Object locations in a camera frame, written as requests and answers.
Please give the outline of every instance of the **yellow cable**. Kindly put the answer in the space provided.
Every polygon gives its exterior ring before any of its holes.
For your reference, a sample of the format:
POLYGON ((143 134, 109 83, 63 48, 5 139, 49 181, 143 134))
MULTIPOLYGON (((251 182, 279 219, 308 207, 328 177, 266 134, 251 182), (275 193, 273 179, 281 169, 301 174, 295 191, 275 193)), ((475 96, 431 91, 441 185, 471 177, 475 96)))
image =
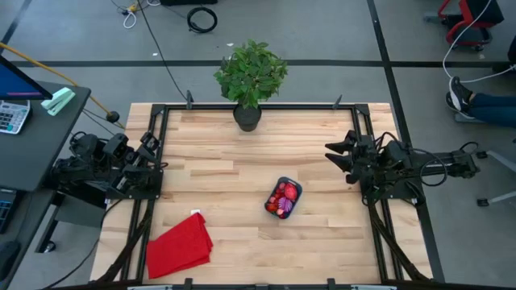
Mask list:
MULTIPOLYGON (((14 53, 15 55, 21 57, 21 58, 24 58, 25 60, 28 60, 30 63, 32 64, 35 64, 37 66, 39 66, 40 68, 44 68, 46 70, 48 70, 49 72, 51 73, 55 73, 56 75, 58 75, 59 77, 62 77, 64 78, 65 80, 69 81, 70 84, 72 84, 73 86, 79 86, 78 83, 76 83, 75 81, 73 81, 71 78, 65 76, 64 74, 60 73, 60 72, 57 72, 55 69, 53 68, 49 68, 48 66, 40 63, 39 61, 37 60, 33 60, 31 57, 29 56, 26 56, 24 54, 22 54, 21 52, 15 50, 14 48, 0 42, 0 47, 1 48, 5 48, 6 50, 14 53)), ((94 96, 90 95, 89 98, 91 99, 91 101, 93 101, 95 104, 97 104, 98 107, 100 107, 102 110, 104 110, 104 112, 106 112, 108 114, 108 116, 111 116, 111 112, 109 110, 106 109, 106 107, 104 107, 94 96)), ((120 122, 116 122, 118 124, 118 127, 122 128, 122 129, 125 129, 125 127, 120 123, 120 122)))

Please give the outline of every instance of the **chair wheel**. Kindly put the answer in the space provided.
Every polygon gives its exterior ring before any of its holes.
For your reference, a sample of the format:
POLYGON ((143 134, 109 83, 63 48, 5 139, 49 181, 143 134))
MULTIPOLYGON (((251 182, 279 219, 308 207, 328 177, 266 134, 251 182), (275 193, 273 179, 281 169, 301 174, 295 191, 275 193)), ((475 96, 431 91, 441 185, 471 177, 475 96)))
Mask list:
POLYGON ((476 200, 476 205, 486 207, 489 206, 489 201, 487 200, 487 198, 479 198, 476 200))
POLYGON ((476 157, 478 159, 486 159, 488 156, 487 156, 487 153, 485 151, 480 151, 480 152, 476 153, 476 157))
POLYGON ((48 241, 47 247, 45 248, 44 253, 50 253, 56 249, 56 244, 53 241, 48 241))

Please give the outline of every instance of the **plastic container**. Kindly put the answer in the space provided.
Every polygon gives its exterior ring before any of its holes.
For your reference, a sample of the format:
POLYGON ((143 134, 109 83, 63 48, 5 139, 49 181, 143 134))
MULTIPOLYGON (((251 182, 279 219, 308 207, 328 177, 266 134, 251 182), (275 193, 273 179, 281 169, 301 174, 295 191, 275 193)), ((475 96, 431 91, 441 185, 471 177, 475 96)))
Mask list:
POLYGON ((298 182, 288 177, 280 177, 273 192, 264 203, 265 210, 280 219, 289 218, 302 192, 303 188, 298 182))

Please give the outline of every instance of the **concrete floor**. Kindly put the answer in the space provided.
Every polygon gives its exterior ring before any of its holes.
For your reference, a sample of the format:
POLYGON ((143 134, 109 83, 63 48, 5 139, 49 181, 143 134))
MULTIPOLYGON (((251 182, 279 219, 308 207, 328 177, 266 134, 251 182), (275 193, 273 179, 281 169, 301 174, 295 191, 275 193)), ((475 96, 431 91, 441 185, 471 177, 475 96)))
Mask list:
MULTIPOLYGON (((128 6, 129 0, 114 0, 128 6)), ((493 29, 494 41, 482 53, 462 49, 449 60, 504 61, 514 37, 516 19, 510 11, 516 2, 498 0, 506 20, 493 29)), ((437 10, 441 1, 374 1, 391 60, 435 61, 448 45, 443 27, 424 23, 422 13, 437 10)), ((20 11, 23 0, 0 2, 0 36, 20 11)), ((289 60, 381 60, 368 3, 361 0, 219 0, 211 7, 218 27, 210 34, 188 32, 185 20, 162 6, 145 10, 166 60, 219 60, 231 54, 228 43, 246 39, 270 43, 289 60)), ((174 7, 186 15, 191 6, 174 7)), ((31 0, 9 45, 37 60, 160 60, 144 19, 130 30, 123 16, 107 0, 31 0)), ((19 60, 9 52, 2 54, 19 60)), ((122 122, 132 102, 181 102, 163 67, 131 66, 61 67, 60 72, 90 87, 105 106, 117 110, 122 122)), ((220 102, 216 67, 171 67, 181 89, 189 89, 196 102, 220 102)), ((63 82, 40 68, 23 68, 41 81, 63 82)), ((490 74, 487 68, 453 68, 463 79, 490 74)), ((477 141, 516 160, 512 139, 516 130, 453 121, 445 103, 447 77, 441 68, 393 68, 410 137, 415 147, 450 151, 477 141)), ((514 78, 498 77, 471 84, 476 91, 516 96, 514 78)), ((392 102, 382 67, 291 66, 276 102, 392 102)), ((93 103, 87 108, 101 113, 93 103)), ((81 116, 74 131, 109 135, 81 116)), ((439 257, 447 282, 516 287, 516 209, 506 201, 478 208, 478 197, 495 197, 514 190, 515 173, 491 159, 478 160, 482 172, 472 180, 450 178, 438 188, 425 188, 439 257)), ((41 288, 68 273, 87 254, 99 230, 61 223, 52 240, 58 248, 46 255, 28 255, 13 280, 12 289, 41 288), (32 279, 26 279, 30 273, 32 279)), ((93 260, 61 285, 84 284, 93 260)))

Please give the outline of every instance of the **red cloth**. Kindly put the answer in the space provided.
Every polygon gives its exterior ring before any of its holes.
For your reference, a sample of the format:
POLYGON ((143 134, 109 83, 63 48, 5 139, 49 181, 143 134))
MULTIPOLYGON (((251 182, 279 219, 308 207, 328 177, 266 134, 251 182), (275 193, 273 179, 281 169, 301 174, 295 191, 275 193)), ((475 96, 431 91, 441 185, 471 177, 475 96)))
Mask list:
POLYGON ((147 244, 150 279, 210 262, 213 247, 206 221, 196 213, 147 244))

